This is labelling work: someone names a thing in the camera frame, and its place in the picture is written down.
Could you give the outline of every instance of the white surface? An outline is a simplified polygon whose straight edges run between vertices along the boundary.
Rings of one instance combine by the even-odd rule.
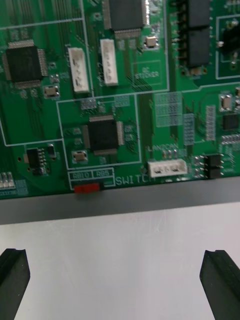
[[[15,319],[214,320],[199,273],[205,250],[240,266],[239,208],[0,226],[0,252],[26,249],[31,271]]]

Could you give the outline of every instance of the green circuit board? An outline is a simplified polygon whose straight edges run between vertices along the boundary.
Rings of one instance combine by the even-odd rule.
[[[240,176],[238,2],[0,0],[0,199]]]

